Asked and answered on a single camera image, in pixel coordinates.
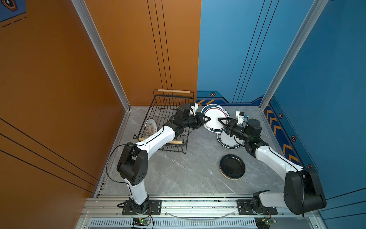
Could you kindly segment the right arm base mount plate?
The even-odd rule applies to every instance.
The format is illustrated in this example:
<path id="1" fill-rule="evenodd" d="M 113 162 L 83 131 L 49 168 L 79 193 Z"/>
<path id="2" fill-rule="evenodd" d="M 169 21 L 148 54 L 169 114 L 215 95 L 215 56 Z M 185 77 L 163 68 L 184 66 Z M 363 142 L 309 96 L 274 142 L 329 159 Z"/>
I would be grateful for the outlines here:
<path id="1" fill-rule="evenodd" d="M 238 199 L 236 201 L 238 212 L 240 215 L 277 215 L 278 211 L 274 207 L 263 207 L 257 210 L 252 206 L 252 201 L 249 199 Z"/>

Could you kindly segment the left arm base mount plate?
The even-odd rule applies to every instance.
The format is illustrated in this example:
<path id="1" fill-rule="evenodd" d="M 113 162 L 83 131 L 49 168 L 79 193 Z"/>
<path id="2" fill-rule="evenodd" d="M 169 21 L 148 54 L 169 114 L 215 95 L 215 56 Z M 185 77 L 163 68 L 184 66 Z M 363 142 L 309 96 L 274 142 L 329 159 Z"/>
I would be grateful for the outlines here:
<path id="1" fill-rule="evenodd" d="M 123 203 L 122 215 L 160 215 L 162 209 L 161 200 L 146 200 L 142 205 L 137 205 L 131 199 Z"/>

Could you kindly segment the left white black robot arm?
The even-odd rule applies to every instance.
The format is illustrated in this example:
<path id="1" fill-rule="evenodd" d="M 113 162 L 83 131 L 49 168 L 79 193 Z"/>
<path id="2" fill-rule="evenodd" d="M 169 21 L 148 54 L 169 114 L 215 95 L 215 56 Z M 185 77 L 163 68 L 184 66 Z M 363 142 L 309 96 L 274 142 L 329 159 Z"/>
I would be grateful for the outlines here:
<path id="1" fill-rule="evenodd" d="M 202 127 L 211 120 L 198 112 L 198 104 L 180 104 L 176 113 L 155 134 L 140 143 L 124 145 L 116 170 L 124 179 L 130 192 L 131 206 L 138 214 L 144 214 L 149 207 L 149 195 L 144 179 L 148 171 L 150 157 L 161 147 L 175 140 L 185 129 Z"/>

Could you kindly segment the black plate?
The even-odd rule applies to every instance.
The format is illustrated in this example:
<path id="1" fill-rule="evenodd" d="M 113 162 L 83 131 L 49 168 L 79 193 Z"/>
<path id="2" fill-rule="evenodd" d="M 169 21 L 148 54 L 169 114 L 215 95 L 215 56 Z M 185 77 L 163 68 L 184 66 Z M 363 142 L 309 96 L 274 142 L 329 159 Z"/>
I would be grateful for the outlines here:
<path id="1" fill-rule="evenodd" d="M 229 176 L 241 176 L 246 172 L 246 166 L 243 160 L 233 154 L 227 154 L 220 160 L 219 168 L 221 173 Z"/>

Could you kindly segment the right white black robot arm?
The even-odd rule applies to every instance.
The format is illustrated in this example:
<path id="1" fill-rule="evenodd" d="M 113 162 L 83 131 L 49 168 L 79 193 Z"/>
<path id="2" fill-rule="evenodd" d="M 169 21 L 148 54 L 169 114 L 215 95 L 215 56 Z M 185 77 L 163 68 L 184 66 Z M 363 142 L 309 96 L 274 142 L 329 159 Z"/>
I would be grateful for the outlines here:
<path id="1" fill-rule="evenodd" d="M 262 127 L 257 119 L 249 119 L 245 127 L 233 118 L 218 118 L 225 133 L 243 140 L 244 147 L 253 158 L 268 165 L 285 182 L 284 191 L 258 191 L 253 194 L 251 209 L 263 214 L 269 208 L 289 209 L 295 215 L 303 215 L 324 209 L 327 200 L 318 173 L 297 165 L 275 152 L 261 138 Z"/>

